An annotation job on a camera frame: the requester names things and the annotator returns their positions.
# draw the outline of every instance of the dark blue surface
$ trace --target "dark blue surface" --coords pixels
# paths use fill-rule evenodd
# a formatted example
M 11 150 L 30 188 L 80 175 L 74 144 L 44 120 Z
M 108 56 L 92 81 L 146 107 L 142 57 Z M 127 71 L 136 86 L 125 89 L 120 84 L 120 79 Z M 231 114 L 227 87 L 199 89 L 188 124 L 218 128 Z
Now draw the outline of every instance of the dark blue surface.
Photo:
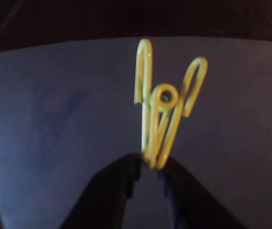
M 141 108 L 133 104 L 138 41 L 0 53 L 6 228 L 57 228 L 96 171 L 140 150 Z M 153 86 L 179 89 L 195 57 L 209 62 L 171 155 L 246 226 L 272 228 L 272 43 L 157 38 L 152 44 Z

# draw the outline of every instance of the metal clip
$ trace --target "metal clip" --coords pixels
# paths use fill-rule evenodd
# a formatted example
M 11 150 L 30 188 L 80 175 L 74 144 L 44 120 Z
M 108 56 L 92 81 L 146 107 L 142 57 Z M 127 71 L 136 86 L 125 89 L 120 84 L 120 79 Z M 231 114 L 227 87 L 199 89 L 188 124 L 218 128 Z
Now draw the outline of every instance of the metal clip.
M 164 167 L 178 129 L 181 116 L 189 117 L 207 72 L 207 60 L 197 57 L 189 65 L 180 93 L 174 86 L 163 83 L 151 93 L 152 85 L 152 45 L 150 40 L 142 39 L 137 48 L 135 69 L 134 103 L 142 104 L 141 151 L 149 168 Z M 190 83 L 199 68 L 191 92 L 184 106 Z M 171 121 L 171 110 L 174 109 Z

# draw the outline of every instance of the clip jaw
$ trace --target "clip jaw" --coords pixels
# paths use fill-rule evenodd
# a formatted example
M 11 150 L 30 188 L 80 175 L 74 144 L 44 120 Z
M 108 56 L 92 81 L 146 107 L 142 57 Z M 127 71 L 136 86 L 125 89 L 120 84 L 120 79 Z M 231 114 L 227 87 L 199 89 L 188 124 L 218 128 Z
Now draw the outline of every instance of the clip jaw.
M 151 93 L 153 51 L 150 40 L 139 42 L 136 54 L 134 103 L 142 104 L 141 151 L 149 168 L 165 166 L 178 129 L 181 116 L 189 117 L 207 72 L 207 60 L 197 57 L 189 65 L 180 93 L 174 86 L 163 83 Z M 199 68 L 185 103 L 194 72 Z M 171 110 L 174 109 L 171 121 Z M 162 140 L 169 124 L 164 143 Z

